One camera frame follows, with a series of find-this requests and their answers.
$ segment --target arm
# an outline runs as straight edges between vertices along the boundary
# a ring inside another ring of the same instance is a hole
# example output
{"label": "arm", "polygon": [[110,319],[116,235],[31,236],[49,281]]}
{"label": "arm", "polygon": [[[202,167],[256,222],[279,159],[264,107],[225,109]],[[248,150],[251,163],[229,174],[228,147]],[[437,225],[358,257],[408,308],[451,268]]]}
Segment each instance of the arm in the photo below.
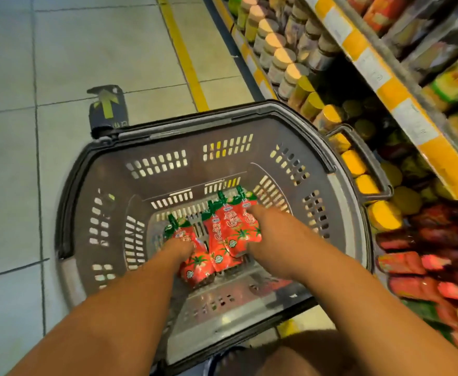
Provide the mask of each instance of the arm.
{"label": "arm", "polygon": [[168,316],[173,278],[194,247],[179,239],[88,297],[8,376],[145,375]]}
{"label": "arm", "polygon": [[263,239],[248,250],[270,273],[311,291],[368,374],[458,376],[458,350],[354,259],[290,214],[259,205],[251,212]]}

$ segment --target gray plastic shopping basket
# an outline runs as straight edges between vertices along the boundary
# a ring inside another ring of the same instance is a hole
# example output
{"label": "gray plastic shopping basket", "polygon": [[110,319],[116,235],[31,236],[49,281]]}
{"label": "gray plastic shopping basket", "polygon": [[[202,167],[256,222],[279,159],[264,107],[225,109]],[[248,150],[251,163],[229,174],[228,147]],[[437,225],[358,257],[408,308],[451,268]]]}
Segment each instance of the gray plastic shopping basket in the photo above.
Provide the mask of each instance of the gray plastic shopping basket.
{"label": "gray plastic shopping basket", "polygon": [[[368,147],[350,127],[341,129],[362,146],[387,191],[387,178]],[[57,216],[57,258],[70,306],[151,258],[169,213],[188,217],[206,240],[198,224],[201,211],[219,190],[229,196],[237,185],[254,191],[264,206],[293,214],[372,270],[363,203],[386,198],[391,190],[385,196],[359,194],[310,122],[281,102],[265,101],[114,130],[85,147]],[[156,354],[170,373],[316,304],[305,287],[282,286],[251,259],[186,300],[176,299],[179,283]]]}

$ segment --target hand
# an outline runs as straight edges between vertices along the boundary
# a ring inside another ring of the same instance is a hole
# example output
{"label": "hand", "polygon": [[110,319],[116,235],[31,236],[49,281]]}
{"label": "hand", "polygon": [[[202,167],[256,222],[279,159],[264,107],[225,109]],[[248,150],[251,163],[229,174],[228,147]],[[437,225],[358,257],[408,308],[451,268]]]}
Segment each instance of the hand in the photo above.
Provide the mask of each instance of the hand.
{"label": "hand", "polygon": [[262,232],[260,243],[249,242],[248,251],[272,275],[305,283],[307,273],[321,253],[335,247],[291,214],[257,204],[248,209]]}
{"label": "hand", "polygon": [[180,264],[186,261],[194,252],[195,246],[193,242],[188,242],[180,239],[170,239],[161,250],[154,256],[154,259],[159,258],[165,260],[172,267],[173,271],[178,271]]}

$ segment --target yellow floor stripe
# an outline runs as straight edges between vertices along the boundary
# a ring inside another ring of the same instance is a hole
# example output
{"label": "yellow floor stripe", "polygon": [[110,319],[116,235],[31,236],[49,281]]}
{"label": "yellow floor stripe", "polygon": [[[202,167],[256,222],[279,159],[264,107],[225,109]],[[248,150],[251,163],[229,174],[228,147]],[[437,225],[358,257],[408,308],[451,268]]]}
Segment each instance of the yellow floor stripe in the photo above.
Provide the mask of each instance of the yellow floor stripe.
{"label": "yellow floor stripe", "polygon": [[184,72],[185,78],[187,80],[187,85],[191,91],[192,99],[194,100],[194,105],[196,106],[198,112],[208,111],[208,103],[206,102],[206,98],[204,97],[203,90],[201,89],[201,85],[198,81],[189,53],[187,52],[187,48],[185,47],[185,43],[182,40],[180,30],[178,29],[177,23],[175,22],[175,18],[173,17],[173,11],[171,9],[171,6],[168,3],[168,0],[157,1],[161,9],[161,13],[163,14],[163,18],[166,23],[166,28],[170,33],[173,47],[177,52],[180,66],[182,67],[182,71]]}

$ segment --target forearm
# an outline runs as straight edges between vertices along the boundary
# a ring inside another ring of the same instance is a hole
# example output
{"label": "forearm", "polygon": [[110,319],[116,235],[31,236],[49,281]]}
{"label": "forearm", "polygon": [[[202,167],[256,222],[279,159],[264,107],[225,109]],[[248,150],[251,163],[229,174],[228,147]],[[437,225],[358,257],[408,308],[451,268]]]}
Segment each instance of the forearm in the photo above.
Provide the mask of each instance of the forearm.
{"label": "forearm", "polygon": [[89,297],[10,376],[148,374],[168,316],[174,267],[159,254]]}
{"label": "forearm", "polygon": [[458,375],[458,350],[355,260],[328,250],[310,264],[304,284],[370,374]]}

